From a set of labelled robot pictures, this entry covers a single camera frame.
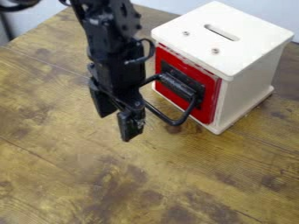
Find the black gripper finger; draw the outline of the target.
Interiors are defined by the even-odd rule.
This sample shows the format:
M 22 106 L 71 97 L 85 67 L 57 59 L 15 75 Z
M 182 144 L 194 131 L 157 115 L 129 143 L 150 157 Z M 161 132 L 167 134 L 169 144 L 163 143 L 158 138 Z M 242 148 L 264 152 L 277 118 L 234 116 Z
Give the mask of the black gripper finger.
M 146 126 L 146 111 L 122 111 L 117 114 L 121 136 L 125 142 L 141 135 Z
M 110 96 L 98 89 L 95 85 L 90 85 L 90 94 L 98 110 L 98 114 L 102 118 L 110 116 L 118 111 L 117 106 L 114 105 Z

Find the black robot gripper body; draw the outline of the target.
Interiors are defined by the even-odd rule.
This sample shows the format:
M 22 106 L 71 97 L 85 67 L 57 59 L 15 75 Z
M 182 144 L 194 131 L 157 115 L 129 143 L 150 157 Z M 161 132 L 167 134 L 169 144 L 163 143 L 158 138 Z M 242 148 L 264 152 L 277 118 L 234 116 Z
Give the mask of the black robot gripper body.
M 90 85 L 103 91 L 119 111 L 146 109 L 139 88 L 146 80 L 143 40 L 135 38 L 142 29 L 135 18 L 86 18 Z

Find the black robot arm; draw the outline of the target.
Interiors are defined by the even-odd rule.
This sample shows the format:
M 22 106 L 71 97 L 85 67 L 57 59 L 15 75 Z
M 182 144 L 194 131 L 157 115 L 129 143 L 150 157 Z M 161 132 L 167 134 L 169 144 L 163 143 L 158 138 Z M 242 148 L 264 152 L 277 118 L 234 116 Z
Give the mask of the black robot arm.
M 146 103 L 139 88 L 146 80 L 146 54 L 141 14 L 130 0 L 70 1 L 86 32 L 91 73 L 89 88 L 98 114 L 117 114 L 122 139 L 141 135 L 146 125 Z

